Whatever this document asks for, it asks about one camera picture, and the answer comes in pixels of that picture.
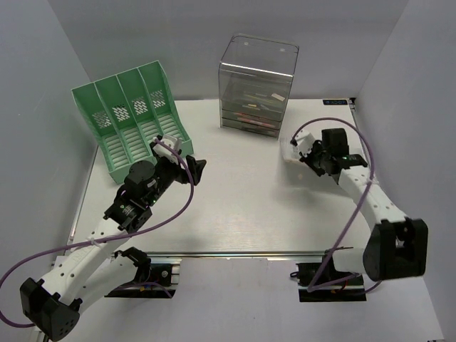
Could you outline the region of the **clear plastic drawer cabinet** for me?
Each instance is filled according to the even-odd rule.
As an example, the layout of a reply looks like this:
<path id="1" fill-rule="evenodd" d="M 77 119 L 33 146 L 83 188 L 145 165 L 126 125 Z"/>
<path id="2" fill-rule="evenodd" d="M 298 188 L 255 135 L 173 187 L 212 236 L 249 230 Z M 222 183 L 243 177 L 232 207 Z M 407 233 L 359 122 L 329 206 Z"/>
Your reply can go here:
<path id="1" fill-rule="evenodd" d="M 277 139 L 298 56 L 299 47 L 286 41 L 241 33 L 231 37 L 218 68 L 220 126 Z M 255 100 L 244 93 L 264 94 L 270 100 Z M 272 98 L 272 93 L 284 96 L 285 101 Z M 256 104 L 257 107 L 250 108 L 247 104 Z M 266 118 L 256 121 L 274 124 L 276 129 L 243 123 L 242 118 L 234 113 Z"/>

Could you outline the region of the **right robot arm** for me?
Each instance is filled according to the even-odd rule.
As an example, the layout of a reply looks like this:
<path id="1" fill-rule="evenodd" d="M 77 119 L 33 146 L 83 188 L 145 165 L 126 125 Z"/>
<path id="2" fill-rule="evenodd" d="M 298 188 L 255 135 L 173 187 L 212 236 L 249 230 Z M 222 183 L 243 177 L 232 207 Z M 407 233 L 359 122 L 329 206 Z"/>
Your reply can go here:
<path id="1" fill-rule="evenodd" d="M 351 222 L 361 214 L 370 230 L 363 248 L 335 245 L 325 253 L 311 280 L 322 276 L 338 284 L 347 274 L 365 274 L 372 281 L 419 277 L 425 273 L 428 226 L 396 207 L 373 177 L 363 156 L 352 154 L 343 128 L 325 129 L 317 140 L 301 129 L 295 137 L 300 162 L 318 176 L 328 175 L 356 203 Z"/>

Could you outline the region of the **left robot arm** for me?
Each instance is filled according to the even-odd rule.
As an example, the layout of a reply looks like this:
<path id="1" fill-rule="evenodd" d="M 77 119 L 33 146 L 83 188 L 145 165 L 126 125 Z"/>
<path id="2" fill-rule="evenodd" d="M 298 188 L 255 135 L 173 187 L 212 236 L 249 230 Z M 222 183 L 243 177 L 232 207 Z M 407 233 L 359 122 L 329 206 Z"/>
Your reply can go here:
<path id="1" fill-rule="evenodd" d="M 156 163 L 136 162 L 86 243 L 75 244 L 61 264 L 40 279 L 20 286 L 24 315 L 51 341 L 65 338 L 83 311 L 117 286 L 144 284 L 150 278 L 150 258 L 130 247 L 119 248 L 143 232 L 152 206 L 174 182 L 195 187 L 206 160 L 159 156 Z"/>

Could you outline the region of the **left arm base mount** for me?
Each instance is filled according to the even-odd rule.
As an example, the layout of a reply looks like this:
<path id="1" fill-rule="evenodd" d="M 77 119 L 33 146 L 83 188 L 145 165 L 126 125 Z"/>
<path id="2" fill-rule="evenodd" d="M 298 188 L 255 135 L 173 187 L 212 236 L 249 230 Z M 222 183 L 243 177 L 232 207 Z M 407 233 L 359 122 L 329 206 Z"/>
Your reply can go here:
<path id="1" fill-rule="evenodd" d="M 171 299 L 180 280 L 180 260 L 152 259 L 149 271 L 137 275 L 133 281 L 122 284 L 107 294 L 106 298 L 121 299 Z"/>

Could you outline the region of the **beige eraser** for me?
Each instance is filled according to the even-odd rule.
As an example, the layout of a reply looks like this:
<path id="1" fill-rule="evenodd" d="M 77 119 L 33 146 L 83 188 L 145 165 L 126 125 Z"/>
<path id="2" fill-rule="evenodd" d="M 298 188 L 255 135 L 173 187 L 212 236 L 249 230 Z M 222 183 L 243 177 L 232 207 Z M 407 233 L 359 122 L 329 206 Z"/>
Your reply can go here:
<path id="1" fill-rule="evenodd" d="M 285 101 L 285 99 L 286 99 L 284 96 L 281 96 L 278 93 L 272 93 L 271 96 L 272 96 L 272 98 L 275 98 L 281 102 Z"/>

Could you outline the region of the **yellow highlighter pen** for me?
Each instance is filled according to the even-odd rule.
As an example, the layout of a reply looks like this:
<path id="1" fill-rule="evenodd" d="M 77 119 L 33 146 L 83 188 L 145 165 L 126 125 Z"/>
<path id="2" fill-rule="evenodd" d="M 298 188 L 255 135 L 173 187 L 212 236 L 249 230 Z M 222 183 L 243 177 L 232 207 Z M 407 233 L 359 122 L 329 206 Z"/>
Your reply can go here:
<path id="1" fill-rule="evenodd" d="M 248 98 L 253 98 L 255 100 L 270 100 L 270 97 L 264 94 L 258 94 L 258 93 L 244 93 L 244 96 Z"/>

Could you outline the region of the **red orange highlighter pen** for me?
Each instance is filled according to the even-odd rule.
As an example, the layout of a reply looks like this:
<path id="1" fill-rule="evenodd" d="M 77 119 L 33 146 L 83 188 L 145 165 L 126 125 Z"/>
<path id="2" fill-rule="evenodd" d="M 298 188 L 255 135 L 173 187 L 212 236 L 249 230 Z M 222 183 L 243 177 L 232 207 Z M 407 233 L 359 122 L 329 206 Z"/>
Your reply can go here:
<path id="1" fill-rule="evenodd" d="M 266 128 L 271 128 L 271 129 L 276 129 L 275 128 L 275 125 L 274 124 L 270 124 L 270 123 L 265 123 L 265 122 L 261 122 L 261 121 L 255 121 L 255 120 L 245 120 L 245 119 L 241 119 L 240 120 L 241 122 L 243 123 L 248 123 L 248 124 L 252 124 L 252 125 L 258 125 L 258 126 L 261 126 L 261 127 L 266 127 Z"/>

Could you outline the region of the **small blue label sticker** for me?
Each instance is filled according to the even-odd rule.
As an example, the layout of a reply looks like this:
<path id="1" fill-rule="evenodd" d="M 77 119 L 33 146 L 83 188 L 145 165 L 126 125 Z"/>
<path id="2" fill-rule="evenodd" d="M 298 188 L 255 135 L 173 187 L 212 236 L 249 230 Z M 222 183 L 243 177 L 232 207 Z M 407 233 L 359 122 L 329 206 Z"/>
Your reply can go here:
<path id="1" fill-rule="evenodd" d="M 324 105 L 348 105 L 348 101 L 344 99 L 323 99 Z"/>

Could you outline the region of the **green plastic file organizer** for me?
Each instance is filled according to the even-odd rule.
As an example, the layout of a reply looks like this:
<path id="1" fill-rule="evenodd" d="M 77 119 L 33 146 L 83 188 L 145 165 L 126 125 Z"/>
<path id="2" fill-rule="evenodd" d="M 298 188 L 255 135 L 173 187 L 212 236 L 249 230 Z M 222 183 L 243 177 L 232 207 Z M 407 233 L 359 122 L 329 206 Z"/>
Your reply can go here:
<path id="1" fill-rule="evenodd" d="M 154 162 L 150 143 L 158 135 L 182 141 L 182 155 L 194 152 L 181 123 L 170 85 L 159 61 L 88 83 L 72 91 L 113 181 L 123 183 L 130 166 Z"/>

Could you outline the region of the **plastic sleeve with printed sheets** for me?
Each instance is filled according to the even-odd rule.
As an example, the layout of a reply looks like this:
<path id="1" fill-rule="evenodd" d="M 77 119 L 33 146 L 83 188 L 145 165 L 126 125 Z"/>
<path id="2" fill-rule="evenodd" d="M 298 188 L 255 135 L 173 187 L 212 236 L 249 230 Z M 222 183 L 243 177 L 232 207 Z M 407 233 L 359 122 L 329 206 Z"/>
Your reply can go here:
<path id="1" fill-rule="evenodd" d="M 280 138 L 280 152 L 281 157 L 284 162 L 291 162 L 296 164 L 301 164 L 302 151 L 301 151 L 301 141 L 296 140 L 296 144 L 290 143 L 290 139 Z"/>

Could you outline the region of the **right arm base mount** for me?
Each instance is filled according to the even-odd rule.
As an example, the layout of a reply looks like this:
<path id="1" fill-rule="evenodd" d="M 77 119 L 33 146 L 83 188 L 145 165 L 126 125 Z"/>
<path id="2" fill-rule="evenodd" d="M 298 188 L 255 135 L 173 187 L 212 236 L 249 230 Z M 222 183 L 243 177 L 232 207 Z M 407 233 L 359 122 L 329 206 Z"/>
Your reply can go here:
<path id="1" fill-rule="evenodd" d="M 301 303 L 366 301 L 362 276 L 355 277 L 350 272 L 339 272 L 332 269 L 324 271 L 314 287 L 322 284 L 327 285 L 309 292 L 309 284 L 316 275 L 319 266 L 319 263 L 299 263 L 296 265 L 296 271 L 289 274 L 291 280 L 297 281 L 299 301 Z"/>

